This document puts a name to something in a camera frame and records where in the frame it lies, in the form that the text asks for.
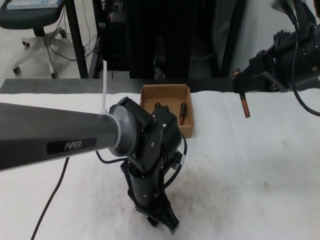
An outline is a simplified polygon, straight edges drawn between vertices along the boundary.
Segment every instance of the black cable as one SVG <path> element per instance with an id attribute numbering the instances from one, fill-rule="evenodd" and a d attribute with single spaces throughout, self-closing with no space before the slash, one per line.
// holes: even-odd
<path id="1" fill-rule="evenodd" d="M 47 209 L 48 209 L 48 207 L 49 207 L 52 199 L 54 198 L 56 192 L 58 191 L 58 189 L 59 189 L 59 187 L 60 187 L 60 185 L 61 185 L 62 180 L 64 179 L 64 176 L 65 176 L 65 172 L 66 172 L 66 169 L 67 169 L 67 166 L 68 166 L 69 159 L 70 159 L 70 157 L 67 157 L 67 158 L 65 159 L 64 166 L 63 166 L 62 173 L 61 173 L 61 176 L 60 176 L 60 178 L 59 178 L 59 181 L 58 181 L 57 185 L 55 186 L 55 188 L 54 188 L 54 190 L 53 190 L 53 192 L 52 192 L 52 194 L 51 194 L 48 202 L 46 203 L 46 205 L 45 205 L 45 207 L 44 207 L 44 209 L 43 209 L 43 211 L 42 211 L 42 213 L 41 213 L 41 216 L 40 216 L 40 218 L 39 218 L 39 220 L 38 220 L 38 222 L 37 222 L 37 224 L 36 224 L 36 226 L 35 226 L 35 229 L 34 229 L 34 231 L 33 231 L 31 240 L 34 240 L 34 239 L 35 239 L 35 236 L 36 236 L 37 231 L 38 231 L 38 229 L 39 229 L 39 226 L 40 226 L 40 224 L 41 224 L 41 222 L 42 222 L 42 219 L 44 218 L 44 216 L 45 216 L 45 214 L 46 214 L 46 211 L 47 211 Z"/>
<path id="2" fill-rule="evenodd" d="M 187 156 L 187 152 L 188 152 L 188 144 L 187 144 L 187 140 L 185 138 L 185 136 L 181 133 L 181 136 L 183 138 L 183 142 L 184 142 L 184 150 L 183 150 L 183 155 Z"/>
<path id="3" fill-rule="evenodd" d="M 56 52 L 55 50 L 53 50 L 53 48 L 52 48 L 52 46 L 51 46 L 51 41 L 52 41 L 54 35 L 56 34 L 56 32 L 57 32 L 57 30 L 58 30 L 58 28 L 59 28 L 59 26 L 60 26 L 60 24 L 61 24 L 62 18 L 64 18 L 64 16 L 65 16 L 65 11 L 63 11 L 62 16 L 61 16 L 61 18 L 60 18 L 60 21 L 59 21 L 59 23 L 58 23 L 58 25 L 57 25 L 57 27 L 56 27 L 53 35 L 52 35 L 51 38 L 50 38 L 49 47 L 50 47 L 50 49 L 51 49 L 52 52 L 54 52 L 55 54 L 59 55 L 60 57 L 62 57 L 62 58 L 64 58 L 64 59 L 67 59 L 67 60 L 69 60 L 69 61 L 77 61 L 76 58 L 69 58 L 69 57 L 63 56 L 62 54 Z M 89 42 L 88 42 L 84 47 L 86 47 L 86 46 L 95 38 L 95 36 L 94 36 L 93 38 L 91 38 L 91 39 L 89 40 Z M 96 49 L 96 47 L 97 47 L 96 44 L 94 45 L 93 50 L 92 50 L 91 52 L 89 52 L 87 55 L 84 56 L 85 58 L 87 58 L 88 56 L 90 56 L 90 55 L 95 51 L 95 49 Z"/>
<path id="4" fill-rule="evenodd" d="M 181 133 L 181 136 L 183 138 L 183 141 L 184 141 L 184 150 L 183 150 L 183 155 L 184 157 L 187 155 L 187 152 L 188 152 L 188 144 L 187 144 L 187 140 L 185 138 L 185 136 Z M 155 194 L 155 196 L 158 196 L 159 193 L 162 193 L 167 187 L 170 186 L 170 184 L 173 183 L 173 181 L 176 179 L 176 177 L 178 176 L 178 174 L 180 173 L 181 171 L 181 168 L 182 168 L 182 165 L 179 164 L 178 168 L 175 170 L 175 172 L 172 174 L 172 176 L 170 177 L 170 179 L 165 183 L 163 184 L 157 191 L 157 193 Z"/>
<path id="5" fill-rule="evenodd" d="M 98 151 L 95 152 L 96 155 L 98 156 L 98 159 L 103 163 L 103 164 L 114 164 L 114 163 L 118 163 L 118 162 L 123 162 L 126 161 L 127 158 L 119 158 L 116 160 L 111 160 L 111 161 L 105 161 L 103 160 L 103 158 L 100 156 L 100 153 Z"/>
<path id="6" fill-rule="evenodd" d="M 297 60 L 297 54 L 298 54 L 298 48 L 299 48 L 299 27 L 298 27 L 298 21 L 296 18 L 296 15 L 291 8 L 291 6 L 288 3 L 285 3 L 282 5 L 282 8 L 284 12 L 288 15 L 290 18 L 292 24 L 294 25 L 295 32 L 296 32 L 296 43 L 295 43 L 295 50 L 294 50 L 294 56 L 293 56 L 293 62 L 292 62 L 292 72 L 291 72 L 291 84 L 292 84 L 292 91 L 295 95 L 295 98 L 300 103 L 300 105 L 310 114 L 313 114 L 315 116 L 320 117 L 320 112 L 317 112 L 310 107 L 308 107 L 304 101 L 301 99 L 297 87 L 296 87 L 296 81 L 295 81 L 295 69 L 296 69 L 296 60 Z"/>
<path id="7" fill-rule="evenodd" d="M 63 21 L 64 21 L 64 28 L 65 28 L 65 37 L 66 37 L 67 41 L 69 43 L 71 43 L 70 40 L 71 40 L 72 37 L 70 37 L 70 39 L 68 38 L 68 29 L 67 29 L 67 24 L 66 24 L 66 8 L 65 8 L 65 5 L 63 5 Z"/>

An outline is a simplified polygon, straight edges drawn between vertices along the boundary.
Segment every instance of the chair wheel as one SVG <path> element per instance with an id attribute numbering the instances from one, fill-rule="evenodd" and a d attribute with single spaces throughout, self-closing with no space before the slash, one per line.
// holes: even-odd
<path id="1" fill-rule="evenodd" d="M 60 33 L 61 37 L 64 39 L 67 37 L 66 30 L 62 29 L 59 33 Z"/>
<path id="2" fill-rule="evenodd" d="M 58 78 L 58 73 L 55 71 L 54 73 L 51 73 L 51 78 L 57 79 Z"/>
<path id="3" fill-rule="evenodd" d="M 29 48 L 29 47 L 30 47 L 30 43 L 28 43 L 28 42 L 23 41 L 22 44 L 23 44 L 23 46 L 25 46 L 26 48 Z"/>
<path id="4" fill-rule="evenodd" d="M 14 74 L 18 75 L 20 74 L 20 67 L 17 66 L 16 68 L 13 69 Z"/>

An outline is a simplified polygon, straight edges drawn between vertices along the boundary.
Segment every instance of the white tablecloth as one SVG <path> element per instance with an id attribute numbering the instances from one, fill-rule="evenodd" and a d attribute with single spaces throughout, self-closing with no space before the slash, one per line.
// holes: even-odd
<path id="1" fill-rule="evenodd" d="M 320 91 L 301 93 L 317 107 Z M 107 96 L 107 105 L 138 94 Z M 99 113 L 100 94 L 0 95 L 0 102 Z M 180 227 L 153 228 L 127 195 L 120 164 L 72 157 L 38 240 L 320 239 L 320 118 L 293 93 L 250 93 L 245 119 L 233 93 L 192 94 L 195 128 L 167 188 Z M 106 160 L 114 157 L 104 150 Z M 30 239 L 64 160 L 0 172 L 0 240 Z"/>

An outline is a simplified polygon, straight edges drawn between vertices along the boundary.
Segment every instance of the robotic arm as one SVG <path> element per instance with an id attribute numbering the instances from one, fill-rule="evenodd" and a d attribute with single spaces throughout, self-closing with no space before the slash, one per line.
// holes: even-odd
<path id="1" fill-rule="evenodd" d="M 316 12 L 320 1 L 315 0 Z M 233 73 L 233 90 L 240 95 L 246 118 L 250 117 L 245 93 L 286 92 L 293 90 L 300 104 L 310 113 L 297 92 L 296 86 L 320 76 L 320 25 L 303 0 L 274 0 L 271 6 L 286 13 L 295 26 L 295 32 L 282 30 L 273 36 L 274 44 L 249 60 L 249 66 Z M 295 7 L 296 16 L 291 6 Z"/>
<path id="2" fill-rule="evenodd" d="M 172 234 L 178 229 L 165 189 L 187 151 L 177 150 L 182 135 L 177 117 L 166 108 L 149 114 L 126 97 L 108 115 L 6 103 L 0 103 L 0 113 L 0 171 L 108 148 L 126 156 L 121 170 L 136 210 L 154 227 L 162 223 Z M 164 183 L 170 168 L 175 173 Z"/>

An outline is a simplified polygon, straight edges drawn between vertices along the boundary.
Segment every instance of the cardboard box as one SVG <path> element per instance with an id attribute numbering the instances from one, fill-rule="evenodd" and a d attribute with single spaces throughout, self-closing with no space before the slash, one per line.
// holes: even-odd
<path id="1" fill-rule="evenodd" d="M 190 88 L 184 84 L 144 85 L 141 89 L 140 106 L 151 114 L 155 110 L 156 102 L 169 106 L 169 111 L 177 117 L 180 131 L 186 138 L 191 138 L 195 123 Z M 183 125 L 180 125 L 183 102 L 187 105 L 187 111 Z"/>

